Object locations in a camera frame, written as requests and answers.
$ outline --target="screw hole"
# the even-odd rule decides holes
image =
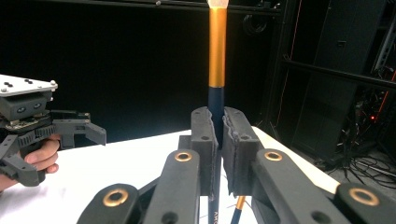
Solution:
[[[324,213],[322,213],[322,212],[319,212],[319,211],[313,212],[313,213],[311,214],[311,217],[312,217],[317,223],[320,223],[320,224],[328,224],[328,223],[331,223],[331,222],[332,222],[332,221],[330,220],[330,218],[329,218],[326,214],[324,214]]]
[[[178,217],[176,213],[168,212],[163,215],[162,222],[163,224],[175,224],[178,221]]]

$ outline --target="cable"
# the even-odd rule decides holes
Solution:
[[[300,4],[298,6],[298,11],[297,11],[297,18],[296,18],[296,25],[294,26],[294,34],[293,34],[293,40],[291,42],[291,50],[290,50],[290,59],[293,58],[293,52],[294,52],[294,43],[296,40],[296,34],[297,34],[297,27],[298,27],[298,21],[300,18],[300,11],[301,11],[301,5],[303,3],[303,0],[300,0]],[[282,112],[282,105],[283,105],[283,96],[285,94],[285,89],[286,89],[286,85],[288,83],[288,77],[289,77],[289,69],[286,73],[286,77],[285,77],[285,84],[283,85],[283,89],[282,89],[282,93],[280,95],[280,105],[279,105],[279,112],[277,114],[277,120],[276,120],[276,127],[279,124],[279,120],[280,120],[280,114]]]

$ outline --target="brass insert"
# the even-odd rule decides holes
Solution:
[[[189,161],[191,160],[192,155],[188,152],[179,152],[176,154],[175,159],[177,161]]]
[[[277,152],[266,152],[264,154],[265,158],[269,161],[281,161],[282,155]]]
[[[365,194],[367,198],[362,198],[360,194]],[[359,203],[363,203],[366,205],[370,205],[370,206],[377,206],[379,205],[379,200],[378,198],[375,196],[375,194],[373,194],[371,191],[367,190],[367,189],[350,189],[349,190],[349,195],[357,202]]]
[[[128,199],[128,191],[125,189],[113,189],[103,198],[103,204],[107,207],[115,207]]]

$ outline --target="finger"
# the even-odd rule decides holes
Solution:
[[[58,153],[53,154],[51,157],[47,158],[46,160],[33,163],[32,165],[38,171],[40,171],[51,167],[51,165],[55,164],[56,160],[58,160]]]
[[[25,161],[33,164],[44,161],[53,156],[59,148],[59,142],[56,140],[45,140],[43,146],[25,157]]]
[[[52,164],[51,166],[47,167],[47,174],[54,174],[59,170],[58,164]]]

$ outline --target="human hand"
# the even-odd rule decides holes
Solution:
[[[45,170],[47,174],[56,173],[59,165],[56,164],[58,159],[59,134],[53,134],[48,139],[43,140],[42,147],[39,150],[31,152],[26,155],[24,160],[32,164],[38,171]],[[0,175],[0,191],[7,189],[18,181],[11,180],[5,175]]]

